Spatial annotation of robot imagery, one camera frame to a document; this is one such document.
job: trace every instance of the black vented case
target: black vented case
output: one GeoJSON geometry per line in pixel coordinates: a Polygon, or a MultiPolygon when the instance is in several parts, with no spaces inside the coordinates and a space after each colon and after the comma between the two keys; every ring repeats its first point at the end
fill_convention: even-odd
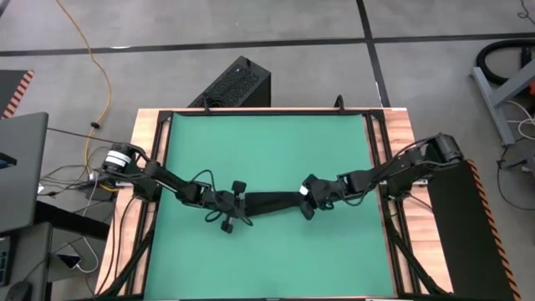
{"type": "Polygon", "coordinates": [[[211,83],[190,108],[270,107],[271,73],[242,56],[211,83]]]}

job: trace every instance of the black metal frame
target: black metal frame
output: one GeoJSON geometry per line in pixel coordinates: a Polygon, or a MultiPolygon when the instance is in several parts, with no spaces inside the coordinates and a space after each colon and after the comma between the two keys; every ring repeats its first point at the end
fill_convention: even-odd
{"type": "MultiPolygon", "coordinates": [[[[232,116],[232,115],[362,115],[364,117],[364,122],[366,124],[367,128],[367,135],[369,137],[369,147],[371,148],[372,153],[372,160],[375,166],[379,165],[380,157],[379,157],[379,145],[375,138],[375,125],[374,120],[377,121],[379,124],[379,130],[381,135],[381,140],[383,141],[383,147],[385,148],[385,156],[386,160],[389,160],[392,157],[392,152],[390,149],[390,140],[388,137],[388,131],[386,129],[386,123],[385,123],[385,114],[383,110],[377,110],[377,109],[370,109],[370,110],[346,110],[344,108],[344,101],[339,96],[337,98],[337,101],[334,105],[335,107],[338,107],[338,110],[264,110],[264,111],[225,111],[225,110],[209,110],[208,108],[205,108],[204,110],[197,110],[197,111],[160,111],[158,114],[158,121],[156,125],[155,130],[155,139],[153,140],[152,145],[152,153],[150,154],[151,159],[156,159],[156,157],[159,155],[159,146],[161,143],[161,134],[163,131],[163,124],[165,121],[169,120],[169,131],[171,131],[172,127],[172,121],[173,121],[173,115],[179,114],[179,115],[187,115],[187,116],[207,116],[207,115],[216,115],[216,116],[232,116]]],[[[171,135],[167,135],[167,143],[169,142],[171,135]]],[[[164,160],[162,162],[163,166],[166,163],[166,157],[167,157],[167,148],[164,153],[164,160]]],[[[388,203],[390,202],[388,195],[385,191],[380,190],[380,204],[382,208],[382,212],[384,215],[384,218],[390,218],[390,209],[388,203]]],[[[401,237],[405,243],[406,246],[412,251],[412,247],[410,245],[410,235],[409,230],[406,224],[406,218],[405,218],[405,211],[403,209],[403,204],[401,202],[396,202],[396,210],[398,214],[396,215],[396,218],[398,220],[398,223],[400,224],[400,234],[401,237]]],[[[146,213],[148,211],[148,204],[143,203],[141,205],[141,216],[140,220],[138,222],[138,227],[136,230],[135,235],[135,241],[134,241],[134,249],[136,249],[141,242],[141,239],[143,238],[143,229],[145,228],[146,224],[146,213]]],[[[153,218],[156,218],[157,216],[157,208],[154,211],[153,218]]],[[[398,257],[398,253],[396,250],[396,245],[391,239],[392,237],[392,229],[390,227],[385,227],[385,230],[387,231],[386,235],[388,238],[388,248],[390,253],[390,261],[391,261],[391,267],[392,267],[392,276],[394,278],[395,283],[395,289],[396,292],[401,295],[406,293],[404,284],[403,284],[403,276],[401,273],[401,267],[400,267],[400,259],[398,257]]],[[[148,254],[147,260],[145,261],[145,270],[148,268],[149,261],[150,261],[150,247],[148,248],[148,254]]],[[[415,271],[412,267],[409,267],[409,273],[410,273],[410,283],[412,291],[415,293],[420,292],[420,283],[419,280],[415,274],[415,271]]],[[[146,273],[143,277],[143,285],[142,285],[142,292],[145,291],[145,281],[146,281],[146,273]]],[[[132,294],[133,293],[133,287],[134,287],[134,279],[135,279],[135,271],[130,275],[127,283],[126,283],[126,294],[132,294]]]]}

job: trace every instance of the power cord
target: power cord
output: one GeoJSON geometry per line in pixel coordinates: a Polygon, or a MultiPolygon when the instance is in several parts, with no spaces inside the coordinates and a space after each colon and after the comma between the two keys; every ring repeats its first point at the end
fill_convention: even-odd
{"type": "Polygon", "coordinates": [[[130,208],[130,204],[132,204],[132,202],[134,200],[135,200],[135,198],[132,197],[128,201],[128,204],[126,204],[125,211],[123,212],[123,216],[120,218],[120,223],[119,223],[119,247],[117,248],[117,258],[115,259],[115,278],[117,278],[117,272],[119,270],[119,258],[120,258],[121,238],[123,236],[123,225],[125,223],[125,217],[126,217],[126,214],[128,213],[128,209],[130,208]]]}
{"type": "MultiPolygon", "coordinates": [[[[93,150],[93,152],[91,152],[91,155],[89,156],[89,163],[91,162],[91,159],[93,158],[93,155],[96,154],[98,151],[100,150],[103,150],[103,149],[106,149],[108,150],[109,147],[106,147],[106,146],[100,146],[100,147],[97,147],[96,149],[93,150]]],[[[44,175],[41,177],[40,181],[43,181],[43,182],[52,182],[52,183],[57,183],[57,184],[65,184],[67,186],[65,187],[61,187],[61,186],[56,186],[58,188],[60,188],[60,191],[50,191],[50,192],[46,192],[46,193],[39,193],[38,196],[50,196],[50,197],[55,197],[57,196],[58,194],[60,193],[63,193],[67,190],[77,190],[78,187],[80,186],[84,186],[86,184],[91,184],[93,183],[92,181],[81,181],[82,177],[84,176],[86,170],[84,169],[82,171],[82,173],[80,174],[80,176],[74,180],[74,181],[69,181],[67,180],[69,183],[65,183],[65,182],[62,182],[62,181],[56,181],[57,179],[54,179],[54,180],[49,180],[51,175],[53,175],[54,173],[58,172],[58,171],[61,171],[62,169],[64,168],[68,168],[68,167],[74,167],[75,165],[68,165],[68,166],[61,166],[59,168],[56,168],[55,170],[49,172],[48,174],[44,175]]]]}
{"type": "Polygon", "coordinates": [[[496,182],[497,182],[497,186],[498,186],[498,191],[500,192],[500,196],[502,196],[502,199],[503,199],[504,202],[506,202],[507,204],[509,204],[512,207],[515,207],[518,210],[535,211],[535,208],[521,207],[521,206],[509,201],[505,197],[505,195],[503,194],[502,183],[500,182],[500,171],[502,170],[502,163],[505,161],[504,158],[505,158],[505,155],[506,155],[507,151],[509,151],[509,147],[508,146],[506,146],[505,149],[503,150],[503,153],[502,153],[502,156],[500,157],[500,160],[496,162],[497,163],[496,182]]]}
{"type": "MultiPolygon", "coordinates": [[[[118,241],[118,244],[119,246],[117,247],[117,258],[116,258],[116,264],[119,262],[119,255],[120,255],[120,241],[121,241],[121,235],[122,235],[122,228],[123,228],[123,223],[125,221],[125,216],[126,216],[126,213],[128,212],[128,209],[130,208],[130,204],[132,203],[132,201],[134,201],[134,197],[132,197],[130,199],[130,201],[128,202],[128,204],[126,205],[126,208],[125,210],[123,211],[123,216],[121,217],[120,219],[120,224],[119,224],[119,241],[118,241]]],[[[104,276],[104,281],[102,281],[102,284],[100,285],[100,288],[98,290],[96,290],[96,294],[99,295],[101,292],[102,292],[102,288],[104,288],[104,285],[106,284],[106,281],[108,280],[108,277],[110,276],[111,274],[111,267],[114,265],[114,258],[115,258],[115,214],[114,214],[114,219],[113,219],[113,228],[112,228],[112,241],[111,241],[111,258],[110,258],[110,265],[108,266],[108,271],[106,272],[106,276],[104,276]]]]}
{"type": "MultiPolygon", "coordinates": [[[[91,201],[93,200],[94,192],[97,190],[98,183],[99,183],[99,175],[97,174],[95,179],[94,179],[93,190],[91,192],[91,195],[89,196],[89,200],[87,201],[87,205],[85,206],[84,213],[82,213],[82,217],[85,217],[85,214],[87,213],[87,209],[89,208],[89,206],[91,206],[91,201]]],[[[92,272],[96,271],[99,268],[99,265],[100,265],[99,257],[97,256],[96,252],[94,251],[93,247],[88,242],[86,237],[84,237],[84,241],[85,241],[85,244],[87,244],[87,247],[89,248],[89,250],[91,250],[91,252],[93,253],[94,260],[95,260],[94,268],[92,268],[90,270],[85,270],[82,267],[80,267],[79,263],[76,263],[75,267],[78,268],[78,270],[80,272],[82,272],[82,273],[92,273],[92,272]]]]}
{"type": "Polygon", "coordinates": [[[64,5],[59,0],[55,0],[55,1],[59,5],[61,10],[64,12],[65,16],[67,16],[67,18],[69,18],[70,22],[74,25],[74,27],[76,28],[76,31],[78,31],[80,37],[84,40],[85,47],[87,48],[87,52],[88,52],[89,56],[91,57],[91,61],[99,68],[100,72],[104,76],[104,79],[106,80],[106,84],[108,85],[108,101],[106,102],[106,106],[100,112],[100,115],[97,118],[97,120],[95,122],[91,122],[91,130],[89,131],[88,139],[85,142],[84,164],[85,164],[85,169],[87,170],[87,172],[89,174],[91,172],[91,169],[89,167],[89,159],[88,159],[88,157],[89,157],[89,147],[90,147],[89,144],[90,144],[91,138],[93,138],[94,131],[100,128],[100,122],[106,116],[106,113],[108,112],[108,109],[111,106],[111,102],[112,102],[111,83],[110,83],[110,79],[108,78],[108,75],[107,75],[106,71],[104,70],[102,65],[100,65],[100,63],[94,57],[93,51],[91,50],[91,46],[89,46],[89,42],[88,42],[87,38],[85,37],[84,33],[82,32],[82,29],[80,29],[80,26],[76,23],[76,21],[74,21],[74,18],[70,15],[70,13],[67,11],[67,9],[64,7],[64,5]]]}
{"type": "Polygon", "coordinates": [[[518,134],[520,134],[522,137],[529,139],[529,140],[535,140],[535,137],[531,137],[530,135],[526,135],[524,132],[522,132],[522,126],[526,124],[527,122],[531,122],[531,125],[535,125],[535,119],[527,112],[527,110],[520,105],[518,102],[514,100],[508,100],[508,104],[516,105],[524,114],[527,116],[525,120],[508,120],[508,123],[518,124],[517,130],[518,134]]]}
{"type": "MultiPolygon", "coordinates": [[[[416,197],[416,196],[413,196],[411,193],[407,193],[407,194],[405,194],[405,195],[403,195],[403,196],[400,196],[400,197],[398,197],[398,199],[406,200],[408,196],[409,196],[412,200],[417,201],[418,203],[420,203],[423,207],[425,207],[426,209],[428,209],[431,213],[434,213],[434,212],[433,212],[433,207],[431,207],[428,203],[422,201],[420,198],[418,198],[418,197],[416,197]]],[[[391,201],[394,201],[394,202],[397,201],[393,196],[390,196],[390,200],[391,200],[391,201]]],[[[396,213],[390,215],[390,217],[395,217],[395,216],[398,215],[398,213],[399,213],[399,212],[396,212],[396,213]]]]}
{"type": "Polygon", "coordinates": [[[535,20],[529,17],[529,11],[527,10],[526,3],[524,0],[520,0],[520,5],[522,5],[523,13],[517,13],[517,16],[521,19],[528,19],[533,25],[535,25],[535,20]]]}

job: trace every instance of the green tabletop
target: green tabletop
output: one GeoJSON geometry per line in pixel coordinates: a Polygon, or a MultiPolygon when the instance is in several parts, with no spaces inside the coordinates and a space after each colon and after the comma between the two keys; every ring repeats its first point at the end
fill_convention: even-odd
{"type": "MultiPolygon", "coordinates": [[[[371,167],[363,118],[174,115],[166,168],[183,179],[210,169],[218,190],[298,191],[371,167]]],[[[209,182],[203,175],[199,181],[209,182]]],[[[359,207],[335,203],[306,221],[297,208],[235,221],[204,221],[165,191],[156,220],[145,299],[393,296],[377,196],[359,207]]]]}

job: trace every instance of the metal stand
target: metal stand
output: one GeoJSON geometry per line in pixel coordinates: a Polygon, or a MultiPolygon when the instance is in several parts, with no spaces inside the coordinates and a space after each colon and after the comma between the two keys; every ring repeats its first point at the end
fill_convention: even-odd
{"type": "Polygon", "coordinates": [[[82,236],[90,236],[100,240],[108,238],[110,226],[88,217],[65,211],[45,202],[36,201],[33,223],[49,222],[53,227],[76,232],[82,236]]]}
{"type": "Polygon", "coordinates": [[[526,88],[529,82],[535,79],[535,60],[520,69],[498,89],[493,89],[490,86],[481,68],[474,67],[472,75],[485,98],[485,103],[487,103],[488,110],[491,112],[494,124],[502,138],[502,143],[504,145],[515,144],[515,137],[507,123],[507,118],[503,114],[502,107],[508,100],[526,88]]]}

